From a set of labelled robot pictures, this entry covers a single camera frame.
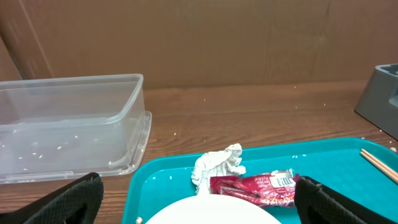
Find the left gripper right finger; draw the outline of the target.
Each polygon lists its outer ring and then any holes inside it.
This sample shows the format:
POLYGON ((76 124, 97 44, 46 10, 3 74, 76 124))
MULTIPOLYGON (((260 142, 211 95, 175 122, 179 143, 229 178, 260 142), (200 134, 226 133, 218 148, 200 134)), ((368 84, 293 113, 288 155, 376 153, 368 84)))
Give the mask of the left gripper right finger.
POLYGON ((308 176, 296 181, 294 204, 302 224, 397 224, 308 176))

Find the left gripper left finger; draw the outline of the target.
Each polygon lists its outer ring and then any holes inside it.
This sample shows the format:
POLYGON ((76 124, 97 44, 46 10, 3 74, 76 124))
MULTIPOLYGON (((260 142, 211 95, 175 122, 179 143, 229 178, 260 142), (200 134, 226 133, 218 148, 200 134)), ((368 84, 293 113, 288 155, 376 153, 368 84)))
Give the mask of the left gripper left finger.
POLYGON ((1 224, 93 224, 104 198, 104 184, 96 172, 9 213, 1 224))

